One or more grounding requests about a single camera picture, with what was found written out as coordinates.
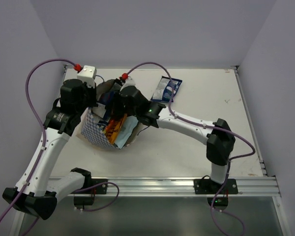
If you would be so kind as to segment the blue white snack packet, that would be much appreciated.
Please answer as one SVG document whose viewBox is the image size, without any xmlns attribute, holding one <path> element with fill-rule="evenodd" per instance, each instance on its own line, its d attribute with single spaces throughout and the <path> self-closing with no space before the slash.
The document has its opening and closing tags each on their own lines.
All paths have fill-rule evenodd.
<svg viewBox="0 0 295 236">
<path fill-rule="evenodd" d="M 151 97 L 151 101 L 169 103 L 172 94 L 175 96 L 182 84 L 181 79 L 176 79 L 162 76 L 154 93 Z"/>
</svg>

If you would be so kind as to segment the checkered blue paper bag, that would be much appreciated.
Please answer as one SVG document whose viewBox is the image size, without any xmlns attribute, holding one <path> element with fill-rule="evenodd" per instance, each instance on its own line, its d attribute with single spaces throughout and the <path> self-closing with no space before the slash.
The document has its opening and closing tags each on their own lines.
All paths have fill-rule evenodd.
<svg viewBox="0 0 295 236">
<path fill-rule="evenodd" d="M 98 101 L 101 94 L 106 93 L 106 92 L 110 92 L 110 91 L 113 91 L 113 92 L 120 91 L 121 87 L 122 87 L 122 83 L 118 79 L 103 81 L 102 83 L 100 83 L 96 87 L 96 91 L 97 91 L 96 101 Z M 108 123 L 111 119 L 119 119 L 122 117 L 122 116 L 121 117 L 113 117 L 111 115 L 111 106 L 112 106 L 112 102 L 109 105 L 109 113 L 108 113 L 107 117 L 101 118 L 101 119 L 107 121 Z M 95 115 L 92 112 L 93 108 L 94 107 L 88 108 L 85 111 L 85 114 L 84 114 L 84 117 L 82 120 L 82 124 L 81 124 L 79 130 L 77 131 L 77 136 L 80 139 L 85 140 L 89 144 L 91 144 L 97 148 L 103 149 L 103 150 L 118 149 L 114 144 L 110 144 L 108 142 L 105 134 L 103 133 L 104 129 L 102 130 L 97 126 L 95 119 L 100 118 L 100 117 Z M 138 122 L 137 133 L 135 135 L 133 142 L 135 141 L 137 135 L 139 134 L 139 132 L 142 129 L 143 129 L 143 125 Z"/>
</svg>

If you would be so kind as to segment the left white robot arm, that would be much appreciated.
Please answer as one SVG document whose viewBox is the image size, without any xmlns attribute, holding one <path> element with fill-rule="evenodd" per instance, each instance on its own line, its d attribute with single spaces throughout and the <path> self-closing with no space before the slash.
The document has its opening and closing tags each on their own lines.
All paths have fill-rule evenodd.
<svg viewBox="0 0 295 236">
<path fill-rule="evenodd" d="M 76 190 L 87 193 L 92 189 L 91 173 L 81 168 L 72 169 L 54 184 L 49 183 L 49 178 L 59 154 L 81 122 L 83 112 L 95 105 L 94 80 L 63 82 L 60 97 L 46 115 L 41 143 L 29 166 L 15 187 L 7 187 L 2 194 L 14 209 L 46 220 L 67 195 Z"/>
</svg>

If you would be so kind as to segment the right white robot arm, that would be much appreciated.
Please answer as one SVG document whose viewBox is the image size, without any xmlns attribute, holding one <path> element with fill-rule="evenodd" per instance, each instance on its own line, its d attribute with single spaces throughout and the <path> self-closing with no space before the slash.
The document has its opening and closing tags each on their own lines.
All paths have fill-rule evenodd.
<svg viewBox="0 0 295 236">
<path fill-rule="evenodd" d="M 135 86 L 117 91 L 114 102 L 118 114 L 126 113 L 147 127 L 172 130 L 205 145 L 206 157 L 211 162 L 211 191 L 220 193 L 227 187 L 228 160 L 236 139 L 225 120 L 206 121 L 174 112 L 164 104 L 149 101 Z"/>
</svg>

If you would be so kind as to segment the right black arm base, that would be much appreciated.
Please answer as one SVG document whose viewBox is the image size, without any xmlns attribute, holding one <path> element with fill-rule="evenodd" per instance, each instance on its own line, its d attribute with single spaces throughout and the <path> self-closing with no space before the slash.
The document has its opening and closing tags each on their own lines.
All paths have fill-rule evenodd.
<svg viewBox="0 0 295 236">
<path fill-rule="evenodd" d="M 214 196 L 221 186 L 221 184 L 212 181 L 208 175 L 193 180 L 194 191 L 197 195 Z M 213 203 L 213 207 L 216 209 L 225 210 L 229 204 L 229 196 L 236 194 L 238 194 L 237 182 L 235 179 L 229 178 L 216 199 L 213 201 L 213 197 L 207 197 L 207 202 L 209 205 Z"/>
</svg>

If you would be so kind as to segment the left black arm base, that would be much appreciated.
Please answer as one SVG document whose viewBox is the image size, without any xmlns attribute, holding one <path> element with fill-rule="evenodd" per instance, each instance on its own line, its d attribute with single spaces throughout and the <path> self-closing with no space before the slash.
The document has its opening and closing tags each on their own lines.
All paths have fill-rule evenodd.
<svg viewBox="0 0 295 236">
<path fill-rule="evenodd" d="M 73 204 L 76 208 L 86 208 L 94 204 L 96 195 L 104 195 L 107 193 L 107 182 L 105 178 L 92 178 L 90 183 L 86 185 L 87 188 L 98 185 L 89 190 L 76 190 L 73 192 Z"/>
</svg>

